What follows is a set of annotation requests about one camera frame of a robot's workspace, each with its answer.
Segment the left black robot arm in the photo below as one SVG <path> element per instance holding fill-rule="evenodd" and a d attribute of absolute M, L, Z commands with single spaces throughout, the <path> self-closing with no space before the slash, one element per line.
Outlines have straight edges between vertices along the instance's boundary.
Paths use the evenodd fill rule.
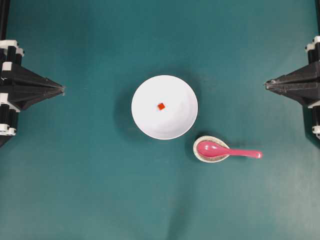
<path fill-rule="evenodd" d="M 19 113 L 46 99 L 62 95 L 65 87 L 22 66 L 25 51 L 6 39 L 10 1 L 0 2 L 0 135 L 17 133 Z"/>

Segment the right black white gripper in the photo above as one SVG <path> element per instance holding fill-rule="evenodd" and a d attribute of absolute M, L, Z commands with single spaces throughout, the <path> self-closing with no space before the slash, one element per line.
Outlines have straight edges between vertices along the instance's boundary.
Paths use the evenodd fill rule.
<path fill-rule="evenodd" d="M 312 109 L 312 133 L 320 138 L 320 36 L 305 47 L 308 65 L 268 80 L 265 89 Z"/>

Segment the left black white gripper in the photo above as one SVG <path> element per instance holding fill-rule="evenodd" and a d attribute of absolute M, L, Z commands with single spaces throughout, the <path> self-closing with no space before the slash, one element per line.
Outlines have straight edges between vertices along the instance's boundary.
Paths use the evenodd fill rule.
<path fill-rule="evenodd" d="M 19 113 L 34 104 L 63 95 L 64 86 L 20 64 L 25 51 L 17 40 L 0 41 L 0 134 L 15 135 Z M 3 74 L 9 71 L 9 78 Z M 35 86 L 14 86 L 13 80 Z"/>

